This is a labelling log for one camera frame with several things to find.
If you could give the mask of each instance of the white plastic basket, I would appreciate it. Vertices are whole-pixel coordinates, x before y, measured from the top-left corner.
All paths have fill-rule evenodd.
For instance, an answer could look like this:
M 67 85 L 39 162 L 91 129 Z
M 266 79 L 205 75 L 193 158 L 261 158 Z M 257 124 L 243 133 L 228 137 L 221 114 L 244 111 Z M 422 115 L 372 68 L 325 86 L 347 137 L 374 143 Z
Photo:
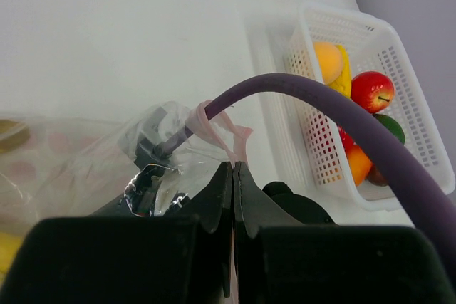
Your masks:
M 376 70 L 393 81 L 395 98 L 383 113 L 400 123 L 405 146 L 444 193 L 452 192 L 455 174 L 407 53 L 391 25 L 368 14 L 305 3 L 299 9 L 284 64 L 288 73 L 322 83 L 313 41 L 344 46 L 350 57 L 352 78 L 363 71 Z M 356 188 L 336 124 L 314 107 L 298 100 L 294 103 L 318 190 L 351 197 L 371 211 L 400 208 L 389 187 L 364 181 Z

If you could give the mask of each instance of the orange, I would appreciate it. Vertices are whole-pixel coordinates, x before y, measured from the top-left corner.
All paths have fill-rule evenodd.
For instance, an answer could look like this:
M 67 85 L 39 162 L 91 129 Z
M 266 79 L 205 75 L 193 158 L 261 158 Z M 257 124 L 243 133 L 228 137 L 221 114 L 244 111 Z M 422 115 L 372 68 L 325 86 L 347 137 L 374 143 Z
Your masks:
M 368 176 L 372 167 L 372 162 L 359 147 L 354 145 L 347 151 L 348 165 L 350 165 L 351 175 L 355 185 L 358 186 Z

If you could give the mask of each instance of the yellow fruit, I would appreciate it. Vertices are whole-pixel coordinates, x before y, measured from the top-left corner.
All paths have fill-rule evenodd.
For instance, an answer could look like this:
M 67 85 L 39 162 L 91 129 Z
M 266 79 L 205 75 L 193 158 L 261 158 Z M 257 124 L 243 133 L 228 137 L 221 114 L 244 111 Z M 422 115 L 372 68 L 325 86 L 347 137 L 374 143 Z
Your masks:
M 329 83 L 328 86 L 337 90 L 340 94 L 350 98 L 351 95 L 351 73 L 350 73 L 350 61 L 348 59 L 347 50 L 343 46 L 337 46 L 337 49 L 341 52 L 343 58 L 343 69 L 340 76 L 333 82 Z
M 0 273 L 6 273 L 21 247 L 22 238 L 0 232 Z
M 339 77 L 343 70 L 342 53 L 337 47 L 328 42 L 315 42 L 315 54 L 320 65 L 323 83 L 328 85 Z

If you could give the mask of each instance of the red apple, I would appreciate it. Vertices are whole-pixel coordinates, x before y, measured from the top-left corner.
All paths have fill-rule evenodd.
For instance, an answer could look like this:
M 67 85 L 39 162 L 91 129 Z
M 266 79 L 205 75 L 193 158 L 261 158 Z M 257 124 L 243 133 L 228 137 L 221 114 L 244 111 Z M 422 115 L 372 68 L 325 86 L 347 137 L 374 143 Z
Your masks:
M 387 108 L 393 98 L 393 82 L 382 73 L 366 71 L 351 81 L 351 99 L 369 113 Z
M 337 130 L 339 131 L 339 135 L 341 136 L 343 149 L 346 151 L 347 149 L 352 147 L 353 144 L 355 144 L 355 142 L 353 141 L 353 139 L 351 139 L 347 132 L 343 130 L 343 128 L 338 126 Z

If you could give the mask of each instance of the banana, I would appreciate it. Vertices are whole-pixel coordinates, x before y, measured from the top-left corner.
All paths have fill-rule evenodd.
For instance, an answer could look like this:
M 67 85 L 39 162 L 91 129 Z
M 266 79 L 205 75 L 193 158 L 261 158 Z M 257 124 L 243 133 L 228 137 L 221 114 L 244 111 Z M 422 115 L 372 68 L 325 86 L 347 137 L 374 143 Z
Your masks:
M 342 73 L 333 82 L 328 84 L 328 87 L 333 88 L 340 94 L 350 98 L 351 94 L 351 73 L 350 73 L 350 61 L 348 59 L 347 50 L 343 46 L 337 45 L 337 49 L 342 54 L 343 58 L 343 69 Z
M 0 275 L 8 271 L 21 244 L 22 238 L 0 232 Z

